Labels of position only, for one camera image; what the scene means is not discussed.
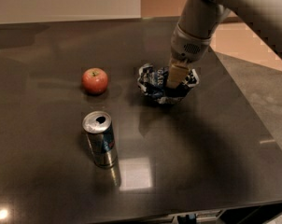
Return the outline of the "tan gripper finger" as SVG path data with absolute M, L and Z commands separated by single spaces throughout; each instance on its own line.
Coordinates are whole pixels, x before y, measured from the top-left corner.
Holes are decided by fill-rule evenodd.
M 190 69 L 187 60 L 181 61 L 171 58 L 168 65 L 166 87 L 175 89 L 186 78 L 189 72 Z

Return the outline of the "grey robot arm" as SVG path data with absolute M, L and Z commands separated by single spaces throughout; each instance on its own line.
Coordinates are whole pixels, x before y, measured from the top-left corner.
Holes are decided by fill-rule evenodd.
M 218 25 L 236 14 L 282 60 L 282 0 L 187 0 L 171 38 L 166 86 L 174 89 L 200 60 Z

